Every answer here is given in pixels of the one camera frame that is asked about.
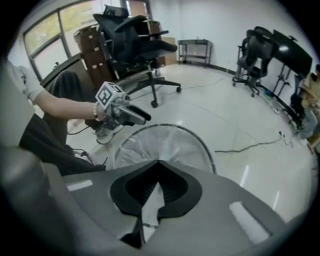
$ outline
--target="bracelet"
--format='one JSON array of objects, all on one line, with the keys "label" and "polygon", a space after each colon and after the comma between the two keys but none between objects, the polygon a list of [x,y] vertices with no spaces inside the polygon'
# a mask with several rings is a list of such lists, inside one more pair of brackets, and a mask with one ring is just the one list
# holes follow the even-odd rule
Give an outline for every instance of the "bracelet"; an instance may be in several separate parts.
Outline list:
[{"label": "bracelet", "polygon": [[93,115],[94,115],[94,119],[95,120],[100,121],[99,118],[98,118],[98,111],[97,111],[98,104],[99,104],[98,101],[94,104]]}]

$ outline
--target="white floor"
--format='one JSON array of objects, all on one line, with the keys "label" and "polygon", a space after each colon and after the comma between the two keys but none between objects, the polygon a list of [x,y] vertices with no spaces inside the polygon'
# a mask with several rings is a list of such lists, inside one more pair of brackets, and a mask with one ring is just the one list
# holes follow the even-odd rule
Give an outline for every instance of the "white floor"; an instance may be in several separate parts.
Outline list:
[{"label": "white floor", "polygon": [[[239,150],[258,142],[279,138],[279,131],[290,141],[293,132],[284,114],[275,114],[261,97],[251,97],[248,87],[232,86],[232,76],[214,69],[192,65],[169,65],[161,69],[167,80],[181,83],[182,92],[173,86],[157,91],[158,108],[151,107],[151,89],[131,95],[132,104],[149,112],[152,120],[146,125],[171,123],[184,126],[206,143],[214,155],[217,174],[227,177],[272,207],[288,222],[304,212],[311,197],[312,168],[315,156],[296,137],[294,147],[284,140],[259,145],[241,153],[214,151]],[[72,132],[86,127],[81,123]],[[96,143],[90,128],[68,136],[73,148],[92,155],[96,164],[112,157],[113,149],[140,126],[124,127],[108,145]]]}]

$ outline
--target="white sleeve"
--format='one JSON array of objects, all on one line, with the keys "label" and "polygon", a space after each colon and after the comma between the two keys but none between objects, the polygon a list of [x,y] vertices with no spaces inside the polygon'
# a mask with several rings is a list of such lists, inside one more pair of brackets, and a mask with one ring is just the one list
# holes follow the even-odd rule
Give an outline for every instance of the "white sleeve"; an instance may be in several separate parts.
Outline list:
[{"label": "white sleeve", "polygon": [[44,90],[44,88],[40,85],[36,75],[30,69],[24,66],[19,66],[19,68],[25,76],[25,86],[28,98],[34,102],[36,97]]}]

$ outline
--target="monitor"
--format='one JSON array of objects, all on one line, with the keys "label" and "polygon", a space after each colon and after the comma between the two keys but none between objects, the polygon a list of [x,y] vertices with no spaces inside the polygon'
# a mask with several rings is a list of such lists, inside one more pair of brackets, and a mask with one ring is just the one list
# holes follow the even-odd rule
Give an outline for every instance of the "monitor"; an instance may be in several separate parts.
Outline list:
[{"label": "monitor", "polygon": [[292,39],[279,31],[273,30],[273,39],[279,44],[279,50],[275,58],[298,75],[306,77],[311,69],[311,56]]}]

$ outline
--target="chair wheel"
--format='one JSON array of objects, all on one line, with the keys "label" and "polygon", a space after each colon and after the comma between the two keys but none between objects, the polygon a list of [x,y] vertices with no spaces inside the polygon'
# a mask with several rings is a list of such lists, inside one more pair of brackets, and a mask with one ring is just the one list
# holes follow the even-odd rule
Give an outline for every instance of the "chair wheel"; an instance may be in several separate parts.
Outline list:
[{"label": "chair wheel", "polygon": [[155,109],[156,107],[158,107],[158,102],[156,102],[155,100],[151,101],[151,106]]}]

